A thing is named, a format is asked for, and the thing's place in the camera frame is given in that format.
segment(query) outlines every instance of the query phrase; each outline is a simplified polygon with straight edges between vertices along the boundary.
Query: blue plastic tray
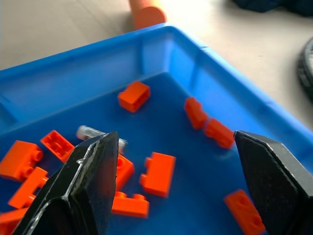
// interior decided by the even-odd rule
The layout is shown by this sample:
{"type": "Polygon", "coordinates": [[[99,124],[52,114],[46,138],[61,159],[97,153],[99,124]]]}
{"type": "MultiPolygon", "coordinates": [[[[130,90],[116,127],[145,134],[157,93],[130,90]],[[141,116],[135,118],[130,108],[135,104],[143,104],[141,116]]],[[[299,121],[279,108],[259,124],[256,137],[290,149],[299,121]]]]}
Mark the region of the blue plastic tray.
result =
{"type": "MultiPolygon", "coordinates": [[[[209,47],[167,25],[0,71],[0,157],[15,140],[34,142],[45,151],[39,166],[52,175],[61,162],[40,143],[48,132],[76,145],[80,125],[116,130],[129,141],[125,156],[135,165],[122,191],[146,195],[150,213],[148,219],[113,215],[110,235],[242,234],[223,203],[228,193],[247,191],[237,149],[220,149],[191,128],[183,110],[188,96],[232,130],[283,142],[312,169],[313,135],[306,127],[209,47]],[[152,95],[131,114],[117,95],[137,79],[152,95]],[[177,158],[168,199],[145,194],[138,183],[153,151],[177,158]]],[[[12,210],[7,201],[20,183],[0,179],[0,185],[0,211],[12,210]]]]}

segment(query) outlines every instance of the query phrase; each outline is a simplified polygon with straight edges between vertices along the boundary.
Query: black object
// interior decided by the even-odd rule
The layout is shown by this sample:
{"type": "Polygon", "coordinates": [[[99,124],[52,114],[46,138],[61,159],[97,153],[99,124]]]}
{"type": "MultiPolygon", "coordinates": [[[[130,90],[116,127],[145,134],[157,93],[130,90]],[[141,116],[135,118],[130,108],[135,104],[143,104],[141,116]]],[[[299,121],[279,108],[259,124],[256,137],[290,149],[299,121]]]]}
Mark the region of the black object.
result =
{"type": "Polygon", "coordinates": [[[115,195],[118,134],[77,145],[40,190],[14,235],[105,235],[115,195]]]}
{"type": "Polygon", "coordinates": [[[313,38],[307,42],[300,54],[297,74],[304,91],[313,101],[313,38]]]}
{"type": "Polygon", "coordinates": [[[288,10],[303,16],[313,16],[312,0],[234,0],[243,9],[266,12],[278,6],[284,6],[288,10]]]}
{"type": "Polygon", "coordinates": [[[280,142],[237,131],[246,183],[271,235],[313,234],[313,177],[280,142]]]}

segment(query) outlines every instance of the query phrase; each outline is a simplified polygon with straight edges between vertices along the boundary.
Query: orange plate piece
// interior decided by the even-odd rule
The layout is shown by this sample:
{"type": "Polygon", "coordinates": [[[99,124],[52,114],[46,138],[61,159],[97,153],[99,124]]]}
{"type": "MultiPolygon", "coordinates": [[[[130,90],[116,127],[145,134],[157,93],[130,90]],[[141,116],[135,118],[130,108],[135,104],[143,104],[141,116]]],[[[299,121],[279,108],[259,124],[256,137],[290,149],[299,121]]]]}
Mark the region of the orange plate piece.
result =
{"type": "Polygon", "coordinates": [[[260,215],[245,191],[239,189],[227,195],[224,201],[245,235],[265,233],[260,215]]]}
{"type": "Polygon", "coordinates": [[[152,153],[151,158],[146,158],[147,174],[141,174],[139,183],[148,193],[168,197],[172,182],[176,158],[173,156],[152,153]]]}
{"type": "Polygon", "coordinates": [[[36,144],[15,141],[0,163],[0,176],[24,181],[41,158],[43,152],[36,144]]]}
{"type": "Polygon", "coordinates": [[[215,139],[222,148],[230,149],[234,143],[234,133],[214,118],[208,122],[204,133],[215,139]]]}
{"type": "Polygon", "coordinates": [[[134,194],[133,198],[128,198],[126,194],[117,191],[113,201],[112,213],[148,218],[149,202],[141,194],[134,194]]]}
{"type": "Polygon", "coordinates": [[[11,235],[28,208],[18,209],[0,214],[0,234],[11,235]]]}
{"type": "Polygon", "coordinates": [[[142,82],[135,81],[125,91],[118,94],[118,102],[121,107],[134,113],[150,97],[150,87],[142,82]]]}
{"type": "Polygon", "coordinates": [[[66,163],[74,149],[74,146],[55,130],[43,137],[41,143],[63,163],[66,163]]]}
{"type": "Polygon", "coordinates": [[[134,173],[134,164],[118,154],[116,169],[116,190],[119,191],[134,173]]]}
{"type": "Polygon", "coordinates": [[[22,183],[19,189],[15,192],[8,204],[17,209],[29,207],[35,199],[33,194],[37,188],[42,188],[47,182],[47,172],[40,167],[35,167],[29,177],[22,183]]]}
{"type": "Polygon", "coordinates": [[[193,97],[187,98],[184,109],[192,127],[195,130],[200,130],[208,119],[208,115],[202,111],[200,102],[193,97]]]}

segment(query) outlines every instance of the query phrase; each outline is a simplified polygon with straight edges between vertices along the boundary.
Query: blue tray bottom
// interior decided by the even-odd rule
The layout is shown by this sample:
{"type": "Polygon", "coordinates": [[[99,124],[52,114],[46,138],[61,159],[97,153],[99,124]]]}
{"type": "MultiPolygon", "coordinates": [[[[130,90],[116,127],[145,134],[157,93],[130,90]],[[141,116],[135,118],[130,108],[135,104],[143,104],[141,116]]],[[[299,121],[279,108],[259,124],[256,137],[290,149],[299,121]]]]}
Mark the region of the blue tray bottom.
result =
{"type": "MultiPolygon", "coordinates": [[[[104,132],[116,130],[128,140],[125,156],[135,165],[135,174],[122,189],[128,196],[145,195],[150,202],[148,219],[112,215],[109,234],[241,234],[223,203],[223,197],[238,188],[246,190],[236,148],[226,151],[194,131],[185,115],[183,105],[188,94],[170,77],[162,73],[143,81],[151,88],[151,98],[134,114],[118,105],[117,95],[123,89],[71,107],[37,122],[13,130],[1,137],[3,146],[16,140],[38,144],[45,157],[39,166],[51,176],[61,163],[40,143],[52,129],[60,132],[74,145],[80,125],[104,132]],[[145,173],[144,161],[152,152],[177,158],[169,198],[148,195],[139,185],[145,173]]],[[[0,149],[0,156],[8,148],[0,149]]],[[[5,202],[20,183],[0,179],[7,190],[1,194],[0,211],[12,210],[5,202]]]]}

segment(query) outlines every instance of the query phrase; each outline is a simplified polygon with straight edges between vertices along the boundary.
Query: gray surface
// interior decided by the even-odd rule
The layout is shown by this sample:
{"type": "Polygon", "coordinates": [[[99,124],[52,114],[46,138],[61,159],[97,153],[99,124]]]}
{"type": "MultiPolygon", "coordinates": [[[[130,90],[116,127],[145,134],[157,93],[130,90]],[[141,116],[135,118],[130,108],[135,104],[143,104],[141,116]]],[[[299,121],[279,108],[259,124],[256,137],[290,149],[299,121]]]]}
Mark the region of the gray surface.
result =
{"type": "MultiPolygon", "coordinates": [[[[313,19],[245,11],[230,0],[163,0],[169,22],[200,38],[313,130],[295,75],[313,19]]],[[[132,31],[128,0],[1,0],[0,69],[132,31]]]]}

